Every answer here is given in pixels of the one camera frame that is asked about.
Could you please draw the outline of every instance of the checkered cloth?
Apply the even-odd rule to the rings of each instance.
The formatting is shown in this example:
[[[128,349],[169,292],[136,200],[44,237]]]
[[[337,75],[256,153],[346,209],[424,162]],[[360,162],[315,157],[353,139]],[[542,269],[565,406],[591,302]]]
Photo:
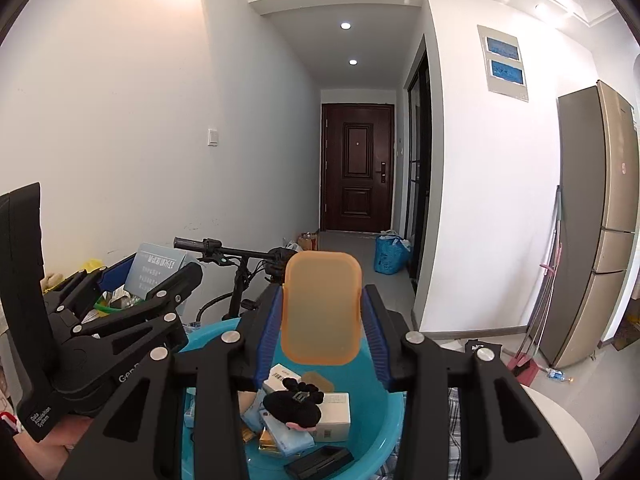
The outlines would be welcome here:
[[[460,480],[460,400],[458,390],[449,389],[449,480]],[[382,467],[369,480],[393,480],[400,442],[392,451]]]

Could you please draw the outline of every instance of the silver bolt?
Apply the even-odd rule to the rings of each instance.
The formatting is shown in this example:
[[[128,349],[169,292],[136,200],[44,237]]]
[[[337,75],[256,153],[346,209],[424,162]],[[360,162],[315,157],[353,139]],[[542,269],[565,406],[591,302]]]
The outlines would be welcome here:
[[[240,341],[240,333],[236,330],[230,330],[222,335],[222,341],[225,343],[237,343]]]
[[[404,338],[411,344],[419,345],[424,341],[424,335],[420,332],[407,332]]]
[[[493,361],[495,358],[494,351],[487,347],[479,348],[476,355],[478,356],[478,359],[486,362]]]
[[[169,355],[169,351],[164,346],[158,346],[149,352],[149,355],[154,361],[162,361]]]

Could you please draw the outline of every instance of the gold refrigerator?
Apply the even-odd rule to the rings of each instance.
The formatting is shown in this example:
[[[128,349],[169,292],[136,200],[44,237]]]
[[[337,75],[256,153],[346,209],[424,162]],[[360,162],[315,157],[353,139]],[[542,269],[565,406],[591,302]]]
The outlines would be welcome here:
[[[602,81],[559,101],[562,259],[540,349],[557,368],[589,356],[613,313],[638,215],[631,105]]]

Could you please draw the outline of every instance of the translucent container lid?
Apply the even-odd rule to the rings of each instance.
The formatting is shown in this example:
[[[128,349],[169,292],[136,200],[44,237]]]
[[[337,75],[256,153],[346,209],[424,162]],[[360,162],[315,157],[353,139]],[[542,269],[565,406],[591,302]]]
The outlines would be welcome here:
[[[305,365],[344,365],[360,349],[362,269],[349,254],[302,251],[287,264],[282,351]]]

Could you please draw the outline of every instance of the door handle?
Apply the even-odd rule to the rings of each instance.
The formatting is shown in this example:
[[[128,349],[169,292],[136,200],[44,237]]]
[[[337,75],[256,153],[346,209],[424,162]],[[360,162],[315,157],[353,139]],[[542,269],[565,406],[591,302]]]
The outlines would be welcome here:
[[[386,184],[386,162],[380,164],[380,171],[376,171],[376,173],[380,173],[380,182]]]

